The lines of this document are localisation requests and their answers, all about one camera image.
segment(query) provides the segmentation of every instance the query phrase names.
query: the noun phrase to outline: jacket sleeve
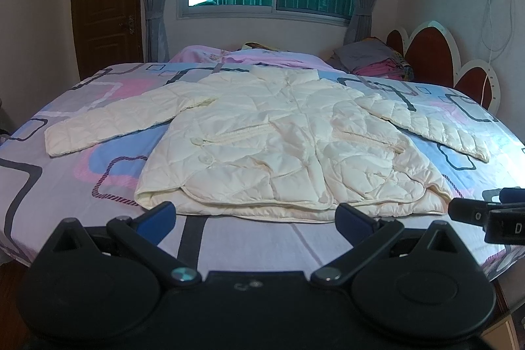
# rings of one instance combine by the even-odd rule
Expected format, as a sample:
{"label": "jacket sleeve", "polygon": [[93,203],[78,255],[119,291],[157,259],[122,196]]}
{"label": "jacket sleeve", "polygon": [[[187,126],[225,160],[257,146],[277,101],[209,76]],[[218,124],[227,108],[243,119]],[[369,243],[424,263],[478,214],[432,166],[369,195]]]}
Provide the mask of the jacket sleeve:
{"label": "jacket sleeve", "polygon": [[355,102],[370,114],[388,120],[397,127],[441,143],[457,152],[469,154],[485,163],[490,160],[490,152],[485,142],[453,123],[413,112],[403,103],[383,99],[379,94],[358,97]]}
{"label": "jacket sleeve", "polygon": [[77,152],[161,124],[219,97],[209,85],[174,82],[52,125],[45,130],[46,152],[49,156]]}

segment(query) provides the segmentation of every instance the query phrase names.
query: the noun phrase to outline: bed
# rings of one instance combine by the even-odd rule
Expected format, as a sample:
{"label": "bed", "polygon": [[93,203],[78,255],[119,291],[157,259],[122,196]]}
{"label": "bed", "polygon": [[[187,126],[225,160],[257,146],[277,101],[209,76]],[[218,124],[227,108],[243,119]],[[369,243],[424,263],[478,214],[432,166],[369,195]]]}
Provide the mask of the bed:
{"label": "bed", "polygon": [[[138,216],[137,179],[167,124],[116,138],[79,153],[51,159],[44,130],[60,120],[176,81],[197,82],[219,71],[245,73],[250,65],[200,63],[120,64],[96,73],[62,94],[0,147],[0,247],[30,264],[56,224],[74,216],[99,226],[119,215]],[[319,76],[368,94],[404,102],[411,110],[443,119],[482,136],[489,164],[409,135],[437,166],[455,196],[497,200],[502,187],[525,186],[525,147],[492,114],[454,89],[319,71]],[[439,216],[409,216],[407,227],[426,228]],[[452,222],[490,279],[525,249],[484,243],[480,228]],[[350,246],[333,223],[268,223],[231,216],[178,216],[159,245],[203,274],[210,270],[303,270],[309,275]]]}

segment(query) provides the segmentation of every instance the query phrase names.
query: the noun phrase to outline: pink blanket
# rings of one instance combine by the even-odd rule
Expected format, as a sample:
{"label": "pink blanket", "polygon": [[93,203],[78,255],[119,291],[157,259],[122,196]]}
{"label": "pink blanket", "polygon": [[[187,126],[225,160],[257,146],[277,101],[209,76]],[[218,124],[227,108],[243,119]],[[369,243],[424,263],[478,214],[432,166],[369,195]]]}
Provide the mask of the pink blanket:
{"label": "pink blanket", "polygon": [[170,63],[237,63],[267,64],[285,68],[316,69],[340,72],[315,55],[297,52],[268,51],[261,49],[225,51],[203,45],[190,45],[170,60]]}

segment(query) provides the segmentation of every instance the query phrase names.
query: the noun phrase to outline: headboard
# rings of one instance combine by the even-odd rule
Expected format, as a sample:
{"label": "headboard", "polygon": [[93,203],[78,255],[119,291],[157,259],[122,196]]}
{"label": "headboard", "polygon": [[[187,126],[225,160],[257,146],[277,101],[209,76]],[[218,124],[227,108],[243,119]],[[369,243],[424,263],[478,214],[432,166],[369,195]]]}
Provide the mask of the headboard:
{"label": "headboard", "polygon": [[461,67],[456,41],[437,21],[421,24],[410,37],[404,28],[396,28],[388,35],[387,45],[410,63],[414,81],[454,88],[492,114],[497,112],[500,89],[494,69],[483,60]]}

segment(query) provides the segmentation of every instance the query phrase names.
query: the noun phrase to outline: screw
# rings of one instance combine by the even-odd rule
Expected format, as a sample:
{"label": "screw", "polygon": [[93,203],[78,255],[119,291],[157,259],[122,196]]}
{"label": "screw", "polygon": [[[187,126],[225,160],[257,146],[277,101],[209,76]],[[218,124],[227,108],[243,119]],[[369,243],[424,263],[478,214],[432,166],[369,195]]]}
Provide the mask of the screw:
{"label": "screw", "polygon": [[337,280],[341,277],[341,271],[335,267],[321,267],[320,269],[316,270],[314,274],[318,279],[321,279],[325,282]]}
{"label": "screw", "polygon": [[190,282],[197,277],[197,272],[189,267],[177,267],[171,271],[171,277],[179,282]]}

